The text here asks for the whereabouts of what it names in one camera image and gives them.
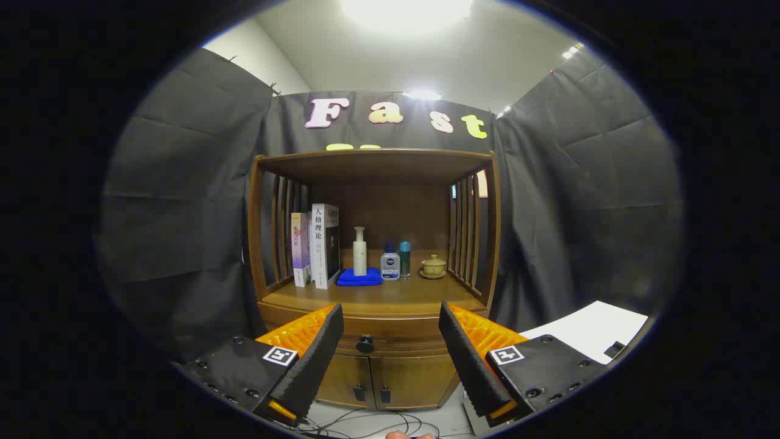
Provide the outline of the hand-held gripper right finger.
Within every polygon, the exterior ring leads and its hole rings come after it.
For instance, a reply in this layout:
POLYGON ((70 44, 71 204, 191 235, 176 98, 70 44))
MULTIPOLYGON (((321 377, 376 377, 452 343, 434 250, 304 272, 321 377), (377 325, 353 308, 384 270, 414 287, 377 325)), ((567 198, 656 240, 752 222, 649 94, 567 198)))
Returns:
POLYGON ((553 335, 527 338, 446 302, 438 328, 473 410, 490 427, 557 405, 607 370, 553 335))

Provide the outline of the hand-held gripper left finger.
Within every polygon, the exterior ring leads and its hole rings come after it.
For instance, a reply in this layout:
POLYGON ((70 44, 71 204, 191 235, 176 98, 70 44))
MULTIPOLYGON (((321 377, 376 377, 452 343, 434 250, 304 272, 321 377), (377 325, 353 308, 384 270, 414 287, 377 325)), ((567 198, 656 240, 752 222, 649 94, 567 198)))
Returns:
POLYGON ((174 367, 255 416, 297 427, 328 371, 344 331, 334 303, 260 337, 234 336, 174 367))

